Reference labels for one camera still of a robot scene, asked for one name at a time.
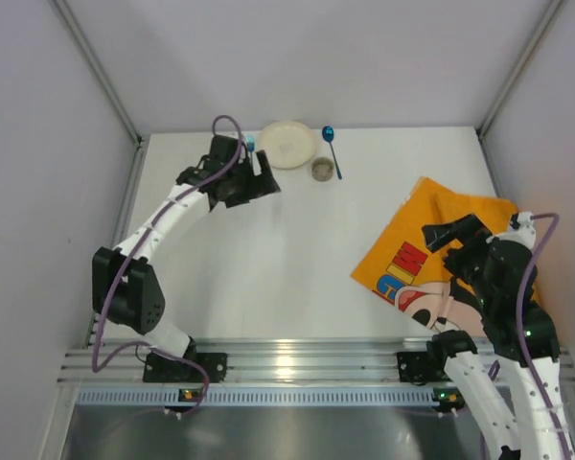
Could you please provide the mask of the blue metallic fork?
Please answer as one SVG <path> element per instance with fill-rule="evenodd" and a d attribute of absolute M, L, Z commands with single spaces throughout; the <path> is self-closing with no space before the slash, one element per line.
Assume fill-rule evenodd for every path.
<path fill-rule="evenodd" d="M 253 153 L 255 150 L 255 139 L 253 136 L 247 136 L 245 138 L 245 147 L 249 162 L 253 163 Z"/>

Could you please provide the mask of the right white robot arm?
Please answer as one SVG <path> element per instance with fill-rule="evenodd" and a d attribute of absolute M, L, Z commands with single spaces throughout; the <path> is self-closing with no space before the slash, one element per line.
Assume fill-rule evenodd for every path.
<path fill-rule="evenodd" d="M 474 214 L 422 228 L 431 253 L 447 251 L 445 269 L 471 287 L 497 367 L 509 384 L 506 402 L 465 331 L 437 333 L 426 344 L 457 387 L 493 459 L 573 459 L 575 449 L 560 389 L 560 343 L 549 314 L 534 299 L 536 263 L 560 217 L 542 237 L 539 215 L 511 216 L 494 234 Z"/>

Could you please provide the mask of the orange Mickey Mouse cloth placemat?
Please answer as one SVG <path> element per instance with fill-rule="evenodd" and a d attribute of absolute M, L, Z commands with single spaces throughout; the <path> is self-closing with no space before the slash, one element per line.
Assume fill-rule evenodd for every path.
<path fill-rule="evenodd" d="M 444 260 L 494 238 L 535 246 L 534 215 L 507 199 L 458 194 L 421 178 L 352 273 L 355 281 L 434 333 L 484 336 L 482 304 Z"/>

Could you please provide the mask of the blue metallic spoon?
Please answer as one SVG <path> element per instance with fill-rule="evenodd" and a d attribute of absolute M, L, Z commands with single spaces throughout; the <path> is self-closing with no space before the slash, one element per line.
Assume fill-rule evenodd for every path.
<path fill-rule="evenodd" d="M 321 132 L 322 132 L 323 140 L 329 145 L 329 148 L 330 148 L 330 151 L 332 154 L 332 158 L 333 158 L 333 162 L 334 162 L 334 168 L 336 171 L 336 176 L 339 180 L 342 180 L 343 174 L 342 174 L 341 169 L 339 167 L 337 157 L 335 154 L 335 150 L 334 150 L 334 128 L 332 126 L 323 126 Z"/>

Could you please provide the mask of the aluminium frame post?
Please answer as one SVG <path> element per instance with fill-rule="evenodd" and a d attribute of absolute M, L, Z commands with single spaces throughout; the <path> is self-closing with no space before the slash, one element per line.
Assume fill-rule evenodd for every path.
<path fill-rule="evenodd" d="M 105 72 L 104 66 L 89 42 L 69 2 L 64 0 L 49 0 L 48 3 L 79 50 L 85 65 L 99 85 L 101 92 L 111 106 L 111 109 L 118 118 L 128 138 L 135 146 L 139 146 L 142 143 L 143 137 L 128 115 L 121 98 L 108 74 Z"/>
<path fill-rule="evenodd" d="M 490 131 L 498 114 L 507 103 L 519 80 L 527 71 L 538 49 L 542 46 L 542 43 L 545 41 L 546 36 L 549 34 L 549 31 L 560 16 L 565 5 L 565 0 L 546 2 L 545 8 L 537 20 L 534 29 L 528 34 L 525 43 L 519 50 L 516 61 L 492 99 L 492 103 L 487 109 L 483 121 L 475 130 L 479 140 L 483 140 Z"/>

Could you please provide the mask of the cream round plate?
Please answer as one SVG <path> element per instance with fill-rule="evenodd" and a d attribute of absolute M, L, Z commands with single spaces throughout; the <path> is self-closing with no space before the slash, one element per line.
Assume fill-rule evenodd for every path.
<path fill-rule="evenodd" d="M 275 122 L 260 131 L 256 138 L 258 150 L 266 154 L 274 169 L 296 169 L 309 162 L 317 151 L 314 132 L 295 121 Z"/>

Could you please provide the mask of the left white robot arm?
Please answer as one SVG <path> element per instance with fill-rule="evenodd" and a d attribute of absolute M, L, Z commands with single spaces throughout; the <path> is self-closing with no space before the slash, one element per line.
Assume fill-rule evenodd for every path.
<path fill-rule="evenodd" d="M 97 332 L 107 323 L 125 326 L 138 336 L 133 346 L 148 347 L 171 360 L 193 359 L 196 342 L 169 318 L 154 261 L 218 204 L 232 208 L 280 190 L 264 151 L 251 153 L 242 138 L 214 135 L 208 153 L 179 174 L 138 229 L 115 247 L 101 247 L 94 254 Z"/>

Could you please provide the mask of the aluminium mounting rail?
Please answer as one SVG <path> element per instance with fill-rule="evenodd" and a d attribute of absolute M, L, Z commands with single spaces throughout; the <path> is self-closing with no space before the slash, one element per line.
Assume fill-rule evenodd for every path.
<path fill-rule="evenodd" d="M 224 385 L 398 384 L 399 352 L 423 352 L 424 337 L 372 339 L 200 339 L 201 353 L 227 354 Z M 91 370 L 92 350 L 65 355 L 62 385 L 134 385 L 144 364 L 132 351 L 119 353 L 99 373 Z"/>

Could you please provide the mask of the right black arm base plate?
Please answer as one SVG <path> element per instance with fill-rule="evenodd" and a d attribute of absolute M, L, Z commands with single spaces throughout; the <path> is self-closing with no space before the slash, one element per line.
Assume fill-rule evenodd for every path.
<path fill-rule="evenodd" d="M 427 352 L 399 352 L 396 358 L 400 382 L 423 386 L 449 381 Z"/>

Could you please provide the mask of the right aluminium frame post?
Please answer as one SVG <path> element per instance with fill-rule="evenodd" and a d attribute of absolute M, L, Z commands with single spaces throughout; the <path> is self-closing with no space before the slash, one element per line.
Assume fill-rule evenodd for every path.
<path fill-rule="evenodd" d="M 498 114 L 507 103 L 519 80 L 527 71 L 538 49 L 542 46 L 542 43 L 545 41 L 546 36 L 549 34 L 549 31 L 560 16 L 565 5 L 565 0 L 546 2 L 545 8 L 537 20 L 534 29 L 528 34 L 525 43 L 519 50 L 516 61 L 492 99 L 492 103 L 487 109 L 483 121 L 475 130 L 479 140 L 483 140 L 490 131 Z"/>

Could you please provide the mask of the left aluminium frame post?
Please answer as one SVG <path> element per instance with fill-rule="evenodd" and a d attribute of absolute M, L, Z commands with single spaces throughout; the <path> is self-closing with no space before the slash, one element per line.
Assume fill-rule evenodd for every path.
<path fill-rule="evenodd" d="M 48 3 L 79 50 L 85 65 L 99 85 L 101 92 L 111 106 L 111 109 L 118 118 L 128 138 L 135 146 L 139 146 L 142 143 L 143 137 L 128 115 L 121 98 L 108 74 L 105 72 L 104 66 L 89 42 L 69 2 L 64 0 L 49 0 Z"/>

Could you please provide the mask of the small speckled stone cup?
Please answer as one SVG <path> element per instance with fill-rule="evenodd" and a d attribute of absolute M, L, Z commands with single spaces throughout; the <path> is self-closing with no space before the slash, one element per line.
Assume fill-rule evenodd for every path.
<path fill-rule="evenodd" d="M 311 163 L 311 176 L 317 182 L 327 182 L 334 177 L 334 161 L 328 157 L 317 157 Z"/>

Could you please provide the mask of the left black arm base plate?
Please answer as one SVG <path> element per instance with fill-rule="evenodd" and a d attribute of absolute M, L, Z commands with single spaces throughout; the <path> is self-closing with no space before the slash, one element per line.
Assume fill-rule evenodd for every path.
<path fill-rule="evenodd" d="M 227 360 L 226 353 L 198 353 L 194 363 L 206 372 L 211 383 L 219 383 L 225 379 Z M 146 383 L 197 383 L 203 382 L 203 376 L 190 365 L 149 353 L 142 380 Z"/>

